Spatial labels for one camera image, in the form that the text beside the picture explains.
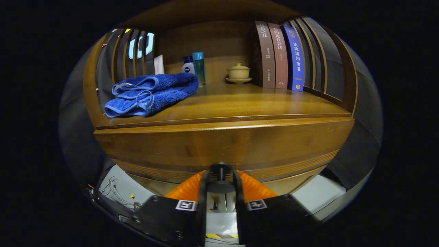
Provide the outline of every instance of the blue book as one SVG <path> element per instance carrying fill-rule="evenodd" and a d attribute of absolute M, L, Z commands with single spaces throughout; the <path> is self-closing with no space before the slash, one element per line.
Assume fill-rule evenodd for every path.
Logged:
<path fill-rule="evenodd" d="M 294 91 L 303 91 L 305 60 L 299 34 L 294 27 L 281 25 L 288 57 L 288 86 Z"/>

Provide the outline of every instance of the white paper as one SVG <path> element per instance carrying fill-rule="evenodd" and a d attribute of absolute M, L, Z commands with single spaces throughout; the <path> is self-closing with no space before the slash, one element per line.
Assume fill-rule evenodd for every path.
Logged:
<path fill-rule="evenodd" d="M 163 67 L 163 55 L 154 58 L 154 71 L 156 75 L 165 73 L 165 68 Z"/>

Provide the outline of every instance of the yellow black tape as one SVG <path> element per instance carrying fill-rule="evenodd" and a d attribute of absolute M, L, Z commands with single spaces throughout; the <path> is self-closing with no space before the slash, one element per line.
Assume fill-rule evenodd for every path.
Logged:
<path fill-rule="evenodd" d="M 209 233 L 206 233 L 206 237 L 208 237 L 208 238 L 231 239 L 231 238 L 238 238 L 238 234 L 209 234 Z"/>

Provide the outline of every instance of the book spine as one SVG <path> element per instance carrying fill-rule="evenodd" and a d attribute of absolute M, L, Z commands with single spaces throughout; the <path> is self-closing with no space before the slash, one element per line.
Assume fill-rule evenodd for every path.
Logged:
<path fill-rule="evenodd" d="M 271 39 L 274 46 L 274 60 L 276 66 L 276 88 L 287 88 L 288 84 L 288 55 L 285 47 L 284 35 L 281 26 L 268 23 Z"/>
<path fill-rule="evenodd" d="M 294 27 L 282 25 L 282 33 L 288 41 L 288 89 L 303 91 L 305 81 L 305 61 L 303 48 L 297 30 Z"/>
<path fill-rule="evenodd" d="M 273 42 L 266 22 L 255 21 L 261 46 L 262 87 L 274 88 L 276 67 L 274 62 Z"/>

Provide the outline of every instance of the blue towel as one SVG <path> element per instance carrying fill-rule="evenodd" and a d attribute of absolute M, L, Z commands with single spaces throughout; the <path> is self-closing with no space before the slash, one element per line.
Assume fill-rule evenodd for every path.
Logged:
<path fill-rule="evenodd" d="M 117 98 L 105 104 L 108 117 L 149 116 L 192 95 L 198 88 L 192 73 L 139 76 L 113 86 Z"/>

